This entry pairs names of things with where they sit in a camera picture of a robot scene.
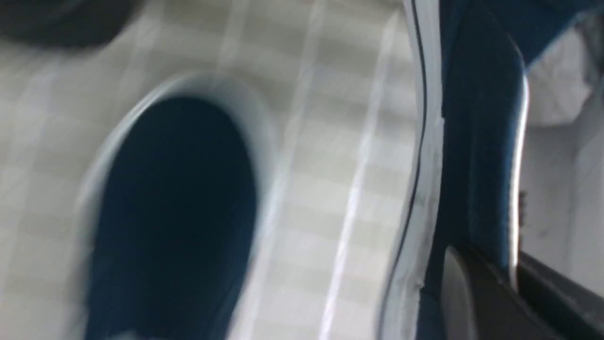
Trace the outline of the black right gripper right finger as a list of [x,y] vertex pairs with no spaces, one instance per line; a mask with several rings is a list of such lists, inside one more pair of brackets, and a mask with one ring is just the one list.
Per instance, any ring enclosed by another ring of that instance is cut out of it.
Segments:
[[517,278],[520,295],[566,340],[604,338],[604,299],[522,252]]

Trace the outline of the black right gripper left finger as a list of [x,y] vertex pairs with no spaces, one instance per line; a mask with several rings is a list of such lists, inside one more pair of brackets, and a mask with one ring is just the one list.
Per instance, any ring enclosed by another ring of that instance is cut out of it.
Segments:
[[550,329],[479,254],[449,246],[441,308],[448,340],[549,340]]

